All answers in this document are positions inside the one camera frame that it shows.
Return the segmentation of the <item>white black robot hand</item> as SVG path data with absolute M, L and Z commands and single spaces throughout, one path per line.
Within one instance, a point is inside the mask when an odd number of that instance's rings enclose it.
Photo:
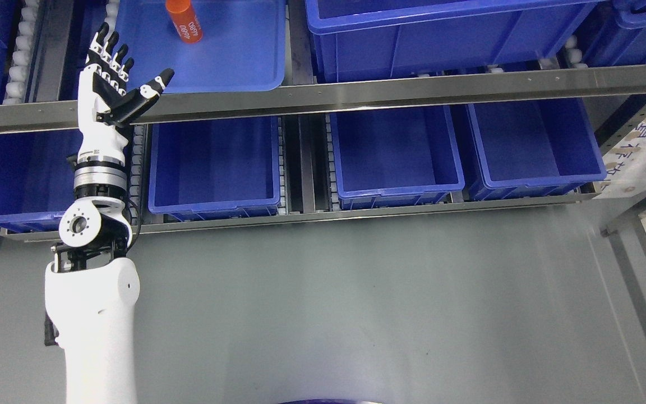
M 118 31 L 103 21 L 87 49 L 77 90 L 77 124 L 82 133 L 78 164 L 124 164 L 129 126 L 158 102 L 175 75 L 166 68 L 145 84 L 128 89 L 134 59 L 127 57 L 128 45 L 118 41 Z

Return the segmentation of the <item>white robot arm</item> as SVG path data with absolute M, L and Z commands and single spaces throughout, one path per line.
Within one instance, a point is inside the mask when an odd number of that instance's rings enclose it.
M 44 272 L 44 306 L 64 351 L 67 403 L 136 403 L 133 317 L 140 281 L 126 254 L 123 151 L 82 146 L 74 202 Z

